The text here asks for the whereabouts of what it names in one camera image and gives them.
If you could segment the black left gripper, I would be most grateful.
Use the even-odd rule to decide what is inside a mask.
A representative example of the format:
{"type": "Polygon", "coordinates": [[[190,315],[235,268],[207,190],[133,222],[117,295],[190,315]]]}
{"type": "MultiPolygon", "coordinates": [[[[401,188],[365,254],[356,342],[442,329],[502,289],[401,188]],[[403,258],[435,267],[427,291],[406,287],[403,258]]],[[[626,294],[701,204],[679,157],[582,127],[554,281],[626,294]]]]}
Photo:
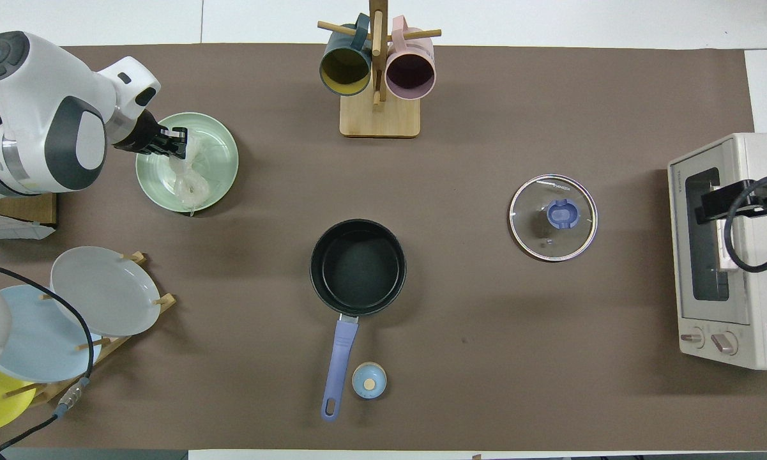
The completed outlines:
{"type": "Polygon", "coordinates": [[[186,159],[188,129],[185,127],[165,128],[156,122],[149,110],[142,111],[134,128],[114,147],[142,155],[167,155],[180,160],[186,159]]]}

